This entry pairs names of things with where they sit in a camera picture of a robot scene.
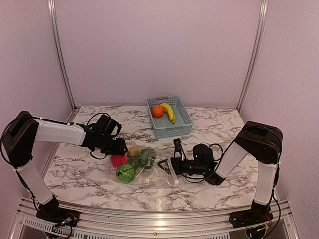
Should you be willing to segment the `red fake fruit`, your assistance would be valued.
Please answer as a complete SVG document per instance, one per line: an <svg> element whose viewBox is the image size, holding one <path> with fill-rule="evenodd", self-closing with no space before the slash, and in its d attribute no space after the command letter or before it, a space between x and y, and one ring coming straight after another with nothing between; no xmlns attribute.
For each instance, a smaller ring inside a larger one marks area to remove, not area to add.
<svg viewBox="0 0 319 239"><path fill-rule="evenodd" d="M123 164L127 164L128 159L125 155L112 155L111 157L111 164L115 167L118 168L119 166Z"/></svg>

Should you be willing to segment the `clear zip top bag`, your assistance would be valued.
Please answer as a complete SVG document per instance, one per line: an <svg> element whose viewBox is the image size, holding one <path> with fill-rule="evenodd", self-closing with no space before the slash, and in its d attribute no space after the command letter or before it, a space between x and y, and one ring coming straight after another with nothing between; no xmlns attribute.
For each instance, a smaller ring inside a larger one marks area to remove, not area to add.
<svg viewBox="0 0 319 239"><path fill-rule="evenodd" d="M121 184L134 185L144 188L169 188L169 187L177 187L180 185L180 180L178 179L176 173L173 171L173 174L167 174L164 170L157 166L157 162L168 159L165 155L163 155L158 149L155 149L156 158L151 169L143 169L138 168L135 170L135 176L131 182L120 182L116 176L116 170L111 164L111 157L109 157L106 162L105 171L106 178L108 181L117 182ZM131 165L131 159L127 158L127 164Z"/></svg>

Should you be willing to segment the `small orange green fake fruit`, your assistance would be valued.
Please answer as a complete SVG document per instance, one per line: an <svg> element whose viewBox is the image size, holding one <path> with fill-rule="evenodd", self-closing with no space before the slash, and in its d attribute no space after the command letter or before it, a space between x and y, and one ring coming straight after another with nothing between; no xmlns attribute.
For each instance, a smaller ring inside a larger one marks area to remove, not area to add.
<svg viewBox="0 0 319 239"><path fill-rule="evenodd" d="M130 147L127 152L127 158L134 159L139 158L140 152L137 147Z"/></svg>

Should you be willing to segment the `yellow fake bananas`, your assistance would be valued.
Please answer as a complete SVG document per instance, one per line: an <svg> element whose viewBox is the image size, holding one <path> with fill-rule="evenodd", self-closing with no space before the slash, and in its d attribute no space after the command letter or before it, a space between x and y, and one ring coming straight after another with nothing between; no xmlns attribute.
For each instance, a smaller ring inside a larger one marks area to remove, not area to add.
<svg viewBox="0 0 319 239"><path fill-rule="evenodd" d="M168 103L162 103L160 105L163 106L164 111L166 113L168 113L168 116L169 116L169 119L170 119L171 123L175 124L176 123L176 114L175 114L172 106L170 104L168 104Z"/></svg>

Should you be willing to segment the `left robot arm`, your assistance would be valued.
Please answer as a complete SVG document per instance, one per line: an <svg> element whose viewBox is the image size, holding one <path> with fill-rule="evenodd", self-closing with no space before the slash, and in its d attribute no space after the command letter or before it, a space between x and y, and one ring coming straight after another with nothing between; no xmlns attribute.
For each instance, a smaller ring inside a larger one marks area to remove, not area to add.
<svg viewBox="0 0 319 239"><path fill-rule="evenodd" d="M95 123L64 123L31 115L21 111L3 130L0 138L0 152L17 173L27 190L38 202L45 205L44 214L57 222L63 211L55 205L51 193L33 163L32 151L36 142L54 142L84 147L101 154L124 155L127 147L124 139L118 137L122 126L107 113L100 113Z"/></svg>

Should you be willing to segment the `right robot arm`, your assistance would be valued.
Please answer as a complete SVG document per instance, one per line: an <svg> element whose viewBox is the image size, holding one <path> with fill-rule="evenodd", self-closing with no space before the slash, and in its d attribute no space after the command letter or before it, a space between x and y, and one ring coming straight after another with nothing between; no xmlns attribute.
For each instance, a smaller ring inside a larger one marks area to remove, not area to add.
<svg viewBox="0 0 319 239"><path fill-rule="evenodd" d="M247 219L257 223L266 215L266 208L278 181L282 142L283 133L277 127L248 121L226 150L222 151L219 159L214 159L211 146L205 144L196 145L193 148L193 159L188 159L178 138L174 140L174 152L179 156L173 155L159 161L157 165L171 176L180 175L193 183L206 181L218 186L247 155L251 155L258 162L258 178Z"/></svg>

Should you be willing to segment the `light blue plastic basket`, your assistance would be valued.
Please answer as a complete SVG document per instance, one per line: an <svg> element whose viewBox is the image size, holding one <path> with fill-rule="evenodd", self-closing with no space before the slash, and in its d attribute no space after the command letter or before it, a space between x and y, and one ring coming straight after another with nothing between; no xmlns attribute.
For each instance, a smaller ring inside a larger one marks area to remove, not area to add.
<svg viewBox="0 0 319 239"><path fill-rule="evenodd" d="M191 120L182 100L178 96L146 99L155 138L168 138L191 133Z"/></svg>

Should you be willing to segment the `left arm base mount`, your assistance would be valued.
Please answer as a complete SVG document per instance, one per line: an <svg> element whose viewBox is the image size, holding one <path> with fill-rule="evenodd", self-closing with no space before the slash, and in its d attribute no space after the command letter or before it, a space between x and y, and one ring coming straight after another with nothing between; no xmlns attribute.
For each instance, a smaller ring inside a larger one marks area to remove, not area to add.
<svg viewBox="0 0 319 239"><path fill-rule="evenodd" d="M71 218L69 225L72 227L77 226L79 216L80 213L77 210L61 208L57 204L53 203L48 203L45 205L40 204L39 210L36 213L37 218L54 222L56 224L60 224L67 218Z"/></svg>

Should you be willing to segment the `aluminium front rail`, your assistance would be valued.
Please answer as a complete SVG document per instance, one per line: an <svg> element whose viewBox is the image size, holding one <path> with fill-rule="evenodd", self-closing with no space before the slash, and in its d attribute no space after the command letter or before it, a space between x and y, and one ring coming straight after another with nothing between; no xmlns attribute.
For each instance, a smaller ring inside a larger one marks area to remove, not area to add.
<svg viewBox="0 0 319 239"><path fill-rule="evenodd" d="M70 239L249 239L250 227L233 228L229 214L250 206L188 212L152 212L106 209L60 202L61 207L80 212L78 224ZM287 200L280 202L281 218L266 239L300 239ZM66 237L69 228L56 228L53 223L35 216L31 199L22 198L8 239L44 238L46 233Z"/></svg>

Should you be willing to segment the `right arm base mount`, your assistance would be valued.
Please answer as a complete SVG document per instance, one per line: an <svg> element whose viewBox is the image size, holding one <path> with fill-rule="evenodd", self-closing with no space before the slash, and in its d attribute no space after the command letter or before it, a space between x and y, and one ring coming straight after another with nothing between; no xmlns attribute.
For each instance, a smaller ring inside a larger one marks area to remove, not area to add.
<svg viewBox="0 0 319 239"><path fill-rule="evenodd" d="M269 204L261 205L253 201L250 209L231 212L229 222L233 228L240 228L269 222L273 218Z"/></svg>

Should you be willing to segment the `left aluminium corner post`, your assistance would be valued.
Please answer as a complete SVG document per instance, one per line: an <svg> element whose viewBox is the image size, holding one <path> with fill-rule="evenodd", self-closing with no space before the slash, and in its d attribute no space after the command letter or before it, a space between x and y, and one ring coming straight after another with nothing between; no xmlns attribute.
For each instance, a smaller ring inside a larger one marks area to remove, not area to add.
<svg viewBox="0 0 319 239"><path fill-rule="evenodd" d="M55 50L56 50L56 54L57 54L59 69L60 69L61 76L62 76L63 85L64 85L64 88L66 91L66 96L67 96L69 105L70 105L72 111L75 111L77 109L77 107L76 107L74 96L73 96L73 93L71 90L71 85L69 82L69 77L68 77L68 73L67 73L67 69L66 69L66 65L65 65L65 60L64 60L64 56L63 56L62 44L61 44L60 34L59 34L59 29L58 29L56 4L55 4L54 0L48 0L48 11L49 11L50 24L51 24L51 28L52 28L54 45L55 45Z"/></svg>

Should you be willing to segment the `aluminium corner post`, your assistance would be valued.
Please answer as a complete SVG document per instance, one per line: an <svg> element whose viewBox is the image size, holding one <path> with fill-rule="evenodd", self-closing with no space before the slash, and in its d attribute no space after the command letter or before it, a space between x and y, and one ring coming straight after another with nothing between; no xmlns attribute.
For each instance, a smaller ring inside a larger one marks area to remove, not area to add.
<svg viewBox="0 0 319 239"><path fill-rule="evenodd" d="M64 85L64 88L66 91L66 96L67 96L69 105L70 105L72 111L75 111L77 109L77 107L76 107L74 96L73 96L73 93L71 90L71 85L69 82L69 77L68 77L68 73L67 73L67 69L66 69L66 65L65 65L65 60L64 60L64 56L63 56L62 44L61 44L60 34L59 34L59 29L58 29L56 4L55 4L54 0L48 0L48 11L49 11L50 24L51 24L51 28L52 28L54 45L55 45L55 50L56 50L56 54L57 54L59 69L60 69L61 76L62 76L63 85Z"/></svg>
<svg viewBox="0 0 319 239"><path fill-rule="evenodd" d="M248 95L249 87L251 85L253 74L255 70L255 66L257 63L258 55L261 49L264 32L265 32L265 25L266 25L266 18L267 18L267 11L268 11L269 1L268 0L262 0L260 4L260 10L259 10L259 16L257 21L257 28L256 28L256 34L254 38L253 48L251 52L251 57L249 60L247 72L245 75L245 80L242 86L242 90L237 102L236 109L238 112L241 112L243 109L245 100Z"/></svg>

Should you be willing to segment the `right aluminium corner post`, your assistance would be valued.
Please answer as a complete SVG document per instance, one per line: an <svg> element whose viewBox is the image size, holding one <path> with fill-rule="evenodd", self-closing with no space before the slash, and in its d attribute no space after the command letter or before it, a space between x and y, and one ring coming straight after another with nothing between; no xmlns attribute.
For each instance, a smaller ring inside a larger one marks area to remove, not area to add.
<svg viewBox="0 0 319 239"><path fill-rule="evenodd" d="M266 25L266 18L267 18L267 11L268 11L269 1L268 0L262 0L260 4L260 10L259 10L259 16L257 21L257 28L256 28L256 34L254 38L253 48L251 52L251 57L249 60L247 72L245 75L245 80L242 86L242 90L237 102L236 109L238 112L241 112L243 109L245 100L248 95L249 87L251 85L253 74L255 70L255 66L257 63L258 55L261 49L264 32L265 32L265 25Z"/></svg>

